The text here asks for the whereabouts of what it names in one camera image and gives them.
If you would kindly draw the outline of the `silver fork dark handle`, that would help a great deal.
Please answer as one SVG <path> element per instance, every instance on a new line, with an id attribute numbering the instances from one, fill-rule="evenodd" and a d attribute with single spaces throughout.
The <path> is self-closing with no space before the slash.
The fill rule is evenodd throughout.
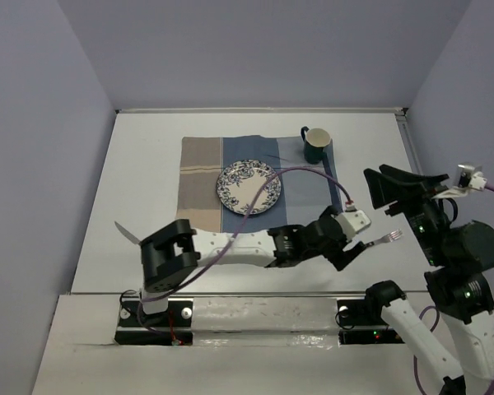
<path id="1" fill-rule="evenodd" d="M 388 234 L 372 240 L 370 242 L 365 243 L 365 246 L 367 248 L 375 247 L 380 244 L 387 244 L 387 243 L 392 243 L 394 241 L 399 240 L 400 238 L 403 237 L 403 232 L 400 229 L 394 230 L 392 232 L 389 232 Z"/>

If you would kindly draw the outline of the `blue beige cloth placemat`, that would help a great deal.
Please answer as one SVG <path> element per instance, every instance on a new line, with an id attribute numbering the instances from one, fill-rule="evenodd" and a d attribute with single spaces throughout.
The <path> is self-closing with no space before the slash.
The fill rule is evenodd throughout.
<path id="1" fill-rule="evenodd" d="M 217 177 L 238 160 L 260 160 L 276 171 L 310 166 L 300 137 L 185 137 L 179 171 L 176 217 L 191 226 L 213 232 L 233 232 L 243 216 L 224 208 L 217 196 Z M 281 176 L 282 195 L 274 207 L 252 215 L 244 232 L 282 225 L 307 225 L 328 205 L 342 207 L 337 187 L 317 174 L 292 171 Z"/>

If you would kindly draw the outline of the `dark green mug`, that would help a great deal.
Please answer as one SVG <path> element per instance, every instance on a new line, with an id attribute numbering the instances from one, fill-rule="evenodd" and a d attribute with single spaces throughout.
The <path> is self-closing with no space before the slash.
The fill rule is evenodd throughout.
<path id="1" fill-rule="evenodd" d="M 325 157 L 325 151 L 332 141 L 329 133 L 322 128 L 301 128 L 301 138 L 303 141 L 303 155 L 305 160 L 317 165 Z"/>

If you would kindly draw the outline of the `blue floral ceramic plate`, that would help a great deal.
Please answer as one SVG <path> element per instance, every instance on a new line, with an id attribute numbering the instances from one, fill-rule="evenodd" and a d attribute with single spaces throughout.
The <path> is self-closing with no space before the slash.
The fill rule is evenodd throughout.
<path id="1" fill-rule="evenodd" d="M 258 190 L 275 174 L 275 169 L 260 160 L 238 160 L 228 165 L 217 177 L 217 196 L 224 208 L 244 215 Z M 282 182 L 276 176 L 263 188 L 250 214 L 261 214 L 272 208 L 281 193 Z"/>

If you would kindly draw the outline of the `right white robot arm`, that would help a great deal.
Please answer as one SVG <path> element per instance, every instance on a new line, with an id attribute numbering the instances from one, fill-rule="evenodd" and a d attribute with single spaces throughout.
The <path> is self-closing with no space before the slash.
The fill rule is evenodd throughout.
<path id="1" fill-rule="evenodd" d="M 494 394 L 494 299 L 483 273 L 494 268 L 494 229 L 481 221 L 454 227 L 442 201 L 488 189 L 480 168 L 461 164 L 454 186 L 447 174 L 423 176 L 381 165 L 364 176 L 372 206 L 406 217 L 428 263 L 426 288 L 454 341 L 451 356 L 393 281 L 366 290 L 364 316 L 384 321 L 421 362 L 442 394 Z"/>

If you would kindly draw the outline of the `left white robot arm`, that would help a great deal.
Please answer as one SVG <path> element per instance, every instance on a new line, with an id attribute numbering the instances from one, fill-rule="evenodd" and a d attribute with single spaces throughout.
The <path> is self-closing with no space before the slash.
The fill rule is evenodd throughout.
<path id="1" fill-rule="evenodd" d="M 137 315 L 160 323 L 168 298 L 215 265 L 245 264 L 263 268 L 295 267 L 321 256 L 342 271 L 365 249 L 353 239 L 371 226 L 362 210 L 327 207 L 308 225 L 285 225 L 251 233 L 216 233 L 176 220 L 139 242 L 143 270 Z"/>

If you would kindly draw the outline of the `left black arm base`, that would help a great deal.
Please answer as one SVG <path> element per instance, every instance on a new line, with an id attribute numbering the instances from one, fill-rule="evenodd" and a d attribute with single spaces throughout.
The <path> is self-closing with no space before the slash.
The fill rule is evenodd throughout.
<path id="1" fill-rule="evenodd" d="M 168 300 L 167 309 L 145 314 L 140 295 L 126 290 L 119 296 L 114 342 L 120 346 L 191 346 L 193 299 Z"/>

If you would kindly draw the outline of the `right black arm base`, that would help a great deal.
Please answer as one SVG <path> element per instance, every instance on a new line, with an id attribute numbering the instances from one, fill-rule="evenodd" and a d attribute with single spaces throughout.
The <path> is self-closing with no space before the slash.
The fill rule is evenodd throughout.
<path id="1" fill-rule="evenodd" d="M 335 323 L 340 346 L 403 344 L 403 339 L 381 318 L 374 316 L 363 298 L 337 300 Z"/>

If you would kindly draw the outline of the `metal table edge rail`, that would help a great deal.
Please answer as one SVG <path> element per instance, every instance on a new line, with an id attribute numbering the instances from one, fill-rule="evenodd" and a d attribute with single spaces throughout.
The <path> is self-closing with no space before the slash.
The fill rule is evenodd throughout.
<path id="1" fill-rule="evenodd" d="M 401 107 L 221 107 L 221 108 L 136 108 L 116 109 L 116 114 L 394 114 L 404 115 Z"/>

